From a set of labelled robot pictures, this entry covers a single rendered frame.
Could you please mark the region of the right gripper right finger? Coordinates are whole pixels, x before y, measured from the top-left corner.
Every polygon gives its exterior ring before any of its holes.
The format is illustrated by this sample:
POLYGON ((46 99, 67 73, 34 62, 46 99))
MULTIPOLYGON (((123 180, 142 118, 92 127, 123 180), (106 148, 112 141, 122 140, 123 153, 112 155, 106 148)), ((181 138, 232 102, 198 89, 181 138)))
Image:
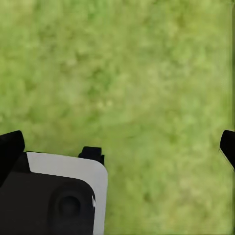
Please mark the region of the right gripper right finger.
POLYGON ((220 148, 235 169, 235 132, 229 130, 223 132, 220 148))

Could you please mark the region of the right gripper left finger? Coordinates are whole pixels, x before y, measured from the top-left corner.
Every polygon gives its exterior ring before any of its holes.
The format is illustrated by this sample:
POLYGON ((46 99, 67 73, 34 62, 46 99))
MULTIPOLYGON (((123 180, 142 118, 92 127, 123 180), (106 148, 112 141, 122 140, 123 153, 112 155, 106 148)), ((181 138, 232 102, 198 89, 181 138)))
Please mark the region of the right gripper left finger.
POLYGON ((25 149, 20 130, 0 136, 0 188, 25 149))

